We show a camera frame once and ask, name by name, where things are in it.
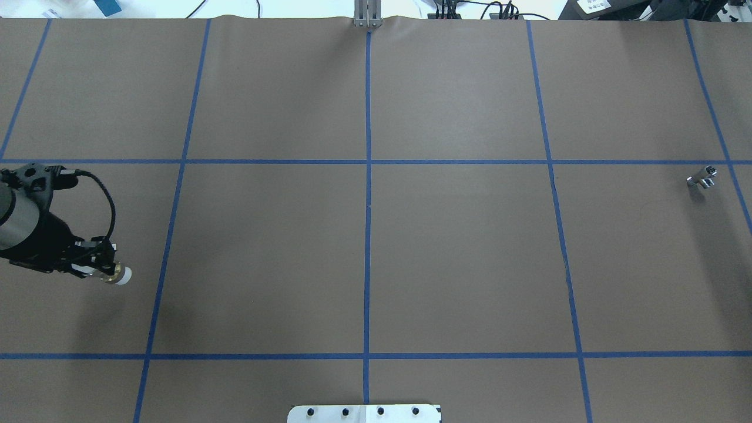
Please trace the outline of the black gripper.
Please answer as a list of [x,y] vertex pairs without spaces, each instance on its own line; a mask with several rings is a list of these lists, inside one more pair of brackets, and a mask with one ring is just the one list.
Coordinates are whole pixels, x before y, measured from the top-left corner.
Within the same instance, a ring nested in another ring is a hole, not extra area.
[[68,273],[86,276],[77,267],[93,267],[113,274],[115,248],[110,238],[98,236],[86,241],[73,235],[68,225],[55,215],[43,215],[34,230],[12,247],[12,264],[41,273]]

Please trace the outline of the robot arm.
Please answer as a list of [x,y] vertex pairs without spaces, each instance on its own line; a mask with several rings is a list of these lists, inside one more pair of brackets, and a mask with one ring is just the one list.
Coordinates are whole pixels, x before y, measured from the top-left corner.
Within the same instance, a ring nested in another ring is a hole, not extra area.
[[64,220],[49,206],[54,182],[40,177],[41,188],[23,180],[2,179],[2,258],[11,265],[41,273],[68,273],[79,278],[99,276],[118,284],[128,268],[115,260],[116,247],[110,237],[114,225],[104,236],[86,240],[73,235]]

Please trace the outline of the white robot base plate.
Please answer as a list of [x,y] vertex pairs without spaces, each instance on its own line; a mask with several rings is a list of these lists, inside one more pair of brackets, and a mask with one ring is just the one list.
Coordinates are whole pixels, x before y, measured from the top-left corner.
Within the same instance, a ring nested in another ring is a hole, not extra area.
[[352,404],[295,406],[287,422],[443,422],[432,404]]

